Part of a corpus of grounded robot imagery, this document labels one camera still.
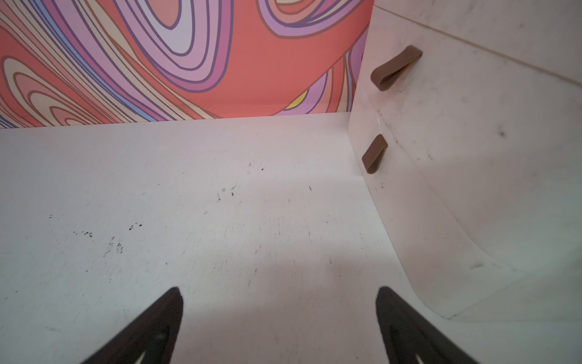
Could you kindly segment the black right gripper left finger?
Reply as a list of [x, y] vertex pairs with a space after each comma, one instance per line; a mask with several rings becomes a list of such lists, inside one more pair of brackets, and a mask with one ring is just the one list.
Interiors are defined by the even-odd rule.
[[166, 291], [85, 363], [169, 363], [183, 318], [179, 288]]

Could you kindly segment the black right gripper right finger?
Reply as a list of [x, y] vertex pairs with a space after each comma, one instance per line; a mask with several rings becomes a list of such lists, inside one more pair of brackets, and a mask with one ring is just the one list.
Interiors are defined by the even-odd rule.
[[375, 307], [390, 363], [477, 363], [391, 288], [379, 289]]

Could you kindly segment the white three-drawer cabinet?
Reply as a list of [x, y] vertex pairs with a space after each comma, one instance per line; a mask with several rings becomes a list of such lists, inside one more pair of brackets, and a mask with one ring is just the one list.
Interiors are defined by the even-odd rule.
[[[423, 56], [387, 91], [371, 72]], [[376, 1], [349, 136], [412, 290], [465, 322], [581, 318], [581, 3]]]

